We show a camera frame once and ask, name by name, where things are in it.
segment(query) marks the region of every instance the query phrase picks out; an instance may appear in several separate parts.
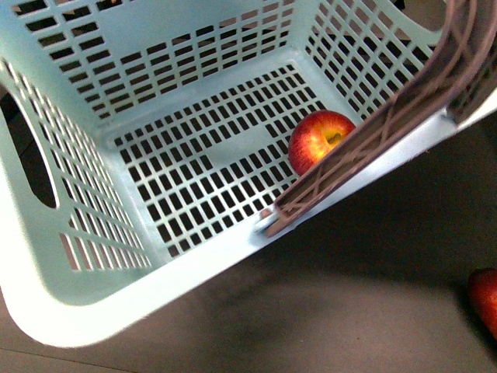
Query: grid pattern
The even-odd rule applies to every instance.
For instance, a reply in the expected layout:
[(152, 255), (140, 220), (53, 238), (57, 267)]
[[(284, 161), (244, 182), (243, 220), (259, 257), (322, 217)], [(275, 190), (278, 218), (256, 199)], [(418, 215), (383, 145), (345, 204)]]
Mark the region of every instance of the grid pattern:
[(240, 16), (116, 56), (95, 14), (126, 3), (35, 0), (12, 7), (101, 119), (286, 45), (294, 13), (294, 0), (263, 0)]
[(305, 50), (366, 119), (412, 79), (433, 46), (410, 40), (375, 0), (326, 0)]
[[(291, 131), (319, 109), (287, 65), (116, 138), (171, 256), (261, 211), (288, 188), (296, 179), (287, 159)], [(246, 143), (246, 131), (258, 126), (270, 145), (252, 139), (251, 154), (214, 167), (209, 154), (217, 146)]]
[(31, 105), (40, 125), (34, 129), (45, 156), (53, 157), (51, 170), (65, 185), (72, 214), (60, 237), (71, 268), (112, 270), (150, 267), (143, 246), (113, 187), (95, 142), (10, 64), (0, 69), (16, 83), (18, 94)]

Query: light blue basket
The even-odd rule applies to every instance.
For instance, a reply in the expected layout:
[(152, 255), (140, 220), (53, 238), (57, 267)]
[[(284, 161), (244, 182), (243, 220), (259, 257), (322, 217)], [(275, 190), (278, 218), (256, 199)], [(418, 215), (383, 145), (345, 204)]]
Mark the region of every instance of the light blue basket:
[[(439, 37), (387, 0), (2, 0), (0, 83), (57, 201), (33, 195), (0, 116), (12, 317), (43, 343), (95, 343), (264, 247), (257, 213), (297, 178), (298, 121), (360, 125)], [(455, 132), (432, 122), (306, 218)]]

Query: brown plastic piece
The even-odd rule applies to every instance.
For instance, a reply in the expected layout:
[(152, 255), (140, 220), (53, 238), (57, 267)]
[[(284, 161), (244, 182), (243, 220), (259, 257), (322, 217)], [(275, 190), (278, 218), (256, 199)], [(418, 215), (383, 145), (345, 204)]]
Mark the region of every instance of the brown plastic piece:
[(497, 0), (447, 1), (440, 42), (423, 69), (335, 150), (275, 200), (275, 235), (377, 159), (437, 110), (462, 121), (497, 86)]

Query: laundry basket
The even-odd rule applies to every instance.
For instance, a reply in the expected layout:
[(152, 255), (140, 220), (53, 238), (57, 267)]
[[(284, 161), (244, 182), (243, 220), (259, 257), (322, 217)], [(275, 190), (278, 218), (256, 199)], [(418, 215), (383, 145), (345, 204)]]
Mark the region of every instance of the laundry basket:
[[(56, 204), (0, 116), (0, 285), (19, 327), (103, 340), (459, 131), (495, 87), (497, 12), (447, 3), (433, 32), (388, 0), (2, 0), (0, 83)], [(357, 126), (335, 153), (354, 163), (298, 178), (288, 139), (320, 109)]]

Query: gray surface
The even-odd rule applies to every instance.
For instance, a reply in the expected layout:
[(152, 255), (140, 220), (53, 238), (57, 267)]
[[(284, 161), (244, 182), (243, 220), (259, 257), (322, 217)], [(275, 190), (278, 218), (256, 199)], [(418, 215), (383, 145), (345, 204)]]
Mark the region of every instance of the gray surface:
[(139, 372), (497, 371), (464, 291), (497, 260), (496, 119), (93, 347), (36, 343), (2, 304), (0, 349)]

